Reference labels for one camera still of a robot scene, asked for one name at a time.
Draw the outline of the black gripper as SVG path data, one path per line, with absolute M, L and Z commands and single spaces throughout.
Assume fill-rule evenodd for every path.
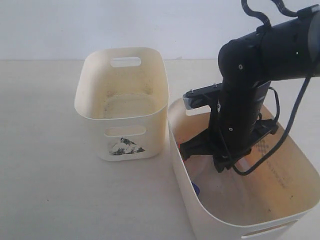
M 202 131 L 190 140 L 180 144 L 180 155 L 183 160 L 191 156 L 212 156 L 218 173 L 229 170 L 232 163 L 251 153 L 252 147 L 278 130 L 275 119 L 258 119 L 244 124 L 239 119 L 234 126 L 223 128 L 222 123 L 215 124 L 213 129 Z

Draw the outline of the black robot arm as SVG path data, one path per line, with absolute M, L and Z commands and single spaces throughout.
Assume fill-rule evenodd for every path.
M 222 82 L 190 90 L 183 95 L 185 107 L 210 107 L 208 126 L 190 140 L 180 143 L 183 160 L 191 156 L 212 156 L 218 172 L 235 169 L 252 147 L 278 131 L 279 116 L 263 119 L 261 108 L 271 82 L 304 79 L 287 126 L 274 147 L 241 176 L 249 175 L 285 142 L 311 78 L 320 74 L 320 7 L 315 4 L 298 11 L 275 1 L 278 11 L 289 20 L 272 25 L 260 11 L 243 0 L 243 11 L 259 19 L 254 32 L 230 40 L 218 53 Z

